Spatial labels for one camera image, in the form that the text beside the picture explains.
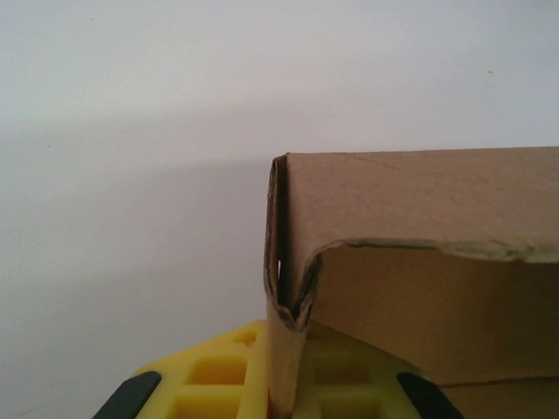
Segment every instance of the yellow plastic piece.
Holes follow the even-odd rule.
[[[162,381],[136,419],[266,419],[267,331],[256,321],[147,365]],[[320,325],[310,327],[293,419],[421,419],[397,373],[408,362]]]
[[[266,419],[266,322],[156,361],[162,380],[136,419]]]

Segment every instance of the brown cardboard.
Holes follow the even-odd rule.
[[[282,156],[264,276],[279,417],[311,315],[471,417],[559,417],[559,148]]]

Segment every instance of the black plastic piece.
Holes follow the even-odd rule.
[[[400,373],[397,378],[421,419],[465,419],[432,382],[412,373]]]
[[[124,381],[93,419],[135,419],[161,381],[150,371]]]

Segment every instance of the folded cardboard corner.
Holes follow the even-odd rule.
[[[559,417],[559,148],[281,156],[264,281],[278,416],[312,318],[466,417]]]

